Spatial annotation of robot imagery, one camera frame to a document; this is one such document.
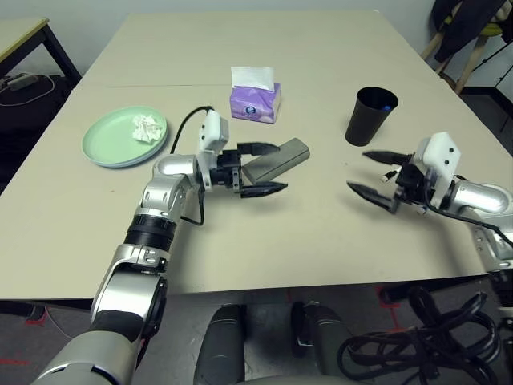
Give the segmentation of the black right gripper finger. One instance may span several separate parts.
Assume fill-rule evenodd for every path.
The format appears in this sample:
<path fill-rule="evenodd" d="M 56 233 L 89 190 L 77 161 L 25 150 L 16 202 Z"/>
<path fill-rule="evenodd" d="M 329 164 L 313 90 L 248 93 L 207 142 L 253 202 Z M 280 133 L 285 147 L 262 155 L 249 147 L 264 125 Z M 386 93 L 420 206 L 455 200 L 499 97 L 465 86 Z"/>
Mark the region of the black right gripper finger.
<path fill-rule="evenodd" d="M 412 154 L 401 154 L 391 151 L 368 151 L 363 156 L 381 164 L 404 165 L 410 162 Z"/>
<path fill-rule="evenodd" d="M 397 194 L 387 197 L 382 195 L 378 190 L 365 186 L 363 184 L 347 181 L 347 186 L 364 200 L 384 209 L 388 213 L 395 214 L 398 211 L 400 200 Z"/>

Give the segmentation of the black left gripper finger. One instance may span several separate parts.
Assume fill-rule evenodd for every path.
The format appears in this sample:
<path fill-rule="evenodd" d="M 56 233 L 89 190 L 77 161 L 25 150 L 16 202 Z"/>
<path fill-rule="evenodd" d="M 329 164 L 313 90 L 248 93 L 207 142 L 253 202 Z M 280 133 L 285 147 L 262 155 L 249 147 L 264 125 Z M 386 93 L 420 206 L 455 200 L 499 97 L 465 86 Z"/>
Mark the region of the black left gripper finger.
<path fill-rule="evenodd" d="M 265 197 L 287 188 L 288 185 L 280 182 L 261 182 L 252 185 L 245 185 L 240 190 L 242 199 Z"/>
<path fill-rule="evenodd" d="M 241 155 L 263 156 L 274 152 L 279 152 L 280 147 L 275 144 L 264 142 L 245 142 L 237 144 L 237 151 Z"/>

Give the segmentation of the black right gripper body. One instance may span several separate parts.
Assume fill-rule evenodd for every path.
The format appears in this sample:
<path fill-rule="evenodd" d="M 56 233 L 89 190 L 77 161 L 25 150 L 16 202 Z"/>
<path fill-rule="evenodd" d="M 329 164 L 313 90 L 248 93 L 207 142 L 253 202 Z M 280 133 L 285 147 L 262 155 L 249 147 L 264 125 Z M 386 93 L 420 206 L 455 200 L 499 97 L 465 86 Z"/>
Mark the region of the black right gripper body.
<path fill-rule="evenodd" d="M 412 154 L 394 156 L 394 164 L 401 167 L 395 180 L 398 187 L 394 193 L 394 199 L 400 203 L 424 205 L 426 203 L 425 177 L 412 158 Z"/>

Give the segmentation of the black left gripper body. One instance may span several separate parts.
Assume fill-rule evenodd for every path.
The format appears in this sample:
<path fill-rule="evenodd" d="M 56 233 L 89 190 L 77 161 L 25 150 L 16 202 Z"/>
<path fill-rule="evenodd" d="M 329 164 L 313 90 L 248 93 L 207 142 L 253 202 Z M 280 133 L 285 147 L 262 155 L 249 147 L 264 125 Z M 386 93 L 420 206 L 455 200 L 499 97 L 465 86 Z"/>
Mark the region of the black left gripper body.
<path fill-rule="evenodd" d="M 241 178 L 241 154 L 238 150 L 225 150 L 216 160 L 216 185 L 240 191 L 243 188 Z"/>

